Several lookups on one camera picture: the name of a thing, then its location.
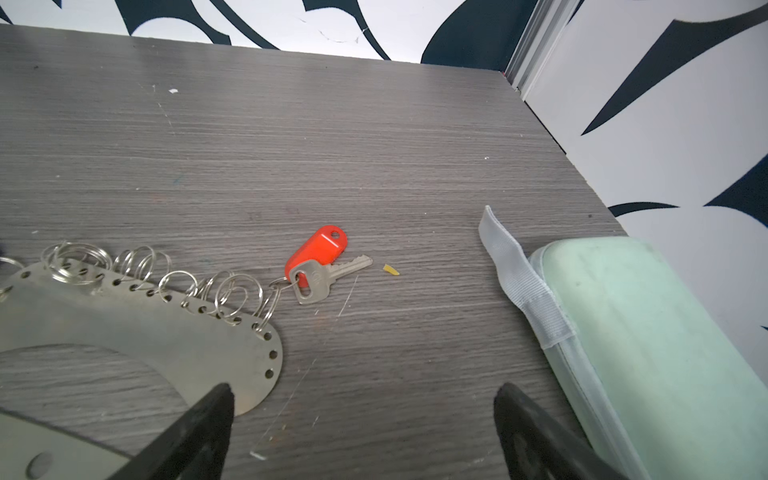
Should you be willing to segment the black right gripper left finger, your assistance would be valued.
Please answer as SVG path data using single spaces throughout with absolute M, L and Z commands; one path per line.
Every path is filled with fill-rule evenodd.
M 233 420 L 234 394 L 220 383 L 111 477 L 219 479 Z

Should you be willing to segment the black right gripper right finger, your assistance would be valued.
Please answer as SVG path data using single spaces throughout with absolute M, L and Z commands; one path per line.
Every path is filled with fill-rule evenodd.
M 497 391 L 493 415 L 512 479 L 624 477 L 512 383 Z

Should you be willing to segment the silver key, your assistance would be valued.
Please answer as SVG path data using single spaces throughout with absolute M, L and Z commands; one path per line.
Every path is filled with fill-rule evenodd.
M 296 281 L 300 275 L 306 278 L 308 284 L 306 293 L 302 292 L 298 284 L 295 284 L 293 289 L 300 305 L 310 305 L 325 300 L 330 294 L 331 286 L 339 278 L 359 272 L 372 264 L 373 259 L 367 255 L 358 256 L 347 262 L 328 265 L 320 264 L 316 260 L 307 260 L 291 269 L 288 279 Z

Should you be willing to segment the perforated metal crescent plate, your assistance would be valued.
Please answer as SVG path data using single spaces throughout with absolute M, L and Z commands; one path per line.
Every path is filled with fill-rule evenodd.
M 1 349 L 87 345 L 147 365 L 194 405 L 220 383 L 230 385 L 234 413 L 255 409 L 274 389 L 283 346 L 273 328 L 107 270 L 97 284 L 53 280 L 42 262 L 1 283 Z

